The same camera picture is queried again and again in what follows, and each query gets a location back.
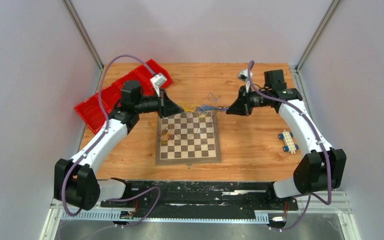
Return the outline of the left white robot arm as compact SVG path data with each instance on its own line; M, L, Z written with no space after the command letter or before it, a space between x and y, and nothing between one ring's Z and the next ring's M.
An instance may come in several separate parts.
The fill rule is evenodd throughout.
M54 198L60 200L65 212L74 217L91 210L96 203L114 200L120 207L133 201L133 193L119 179L99 180L96 172L114 147L135 127L140 114L157 113L160 118L180 114L184 109L173 102L162 88L151 96L143 94L139 81L126 81L120 98L104 124L79 152L69 159L59 159L54 166Z

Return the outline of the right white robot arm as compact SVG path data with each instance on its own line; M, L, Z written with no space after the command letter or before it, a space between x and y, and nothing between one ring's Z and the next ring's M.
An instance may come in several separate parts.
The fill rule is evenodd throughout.
M312 194L318 191L331 192L340 187L347 156L343 149L334 148L310 119L299 91L288 88L281 69L266 71L265 83L258 87L251 83L250 70L241 70L238 79L245 84L238 90L238 97L228 108L228 115L249 116L254 108L272 107L292 131L290 137L296 143L285 145L284 150L294 147L300 150L302 160L293 175L272 183L265 195L266 204L278 209L286 198Z

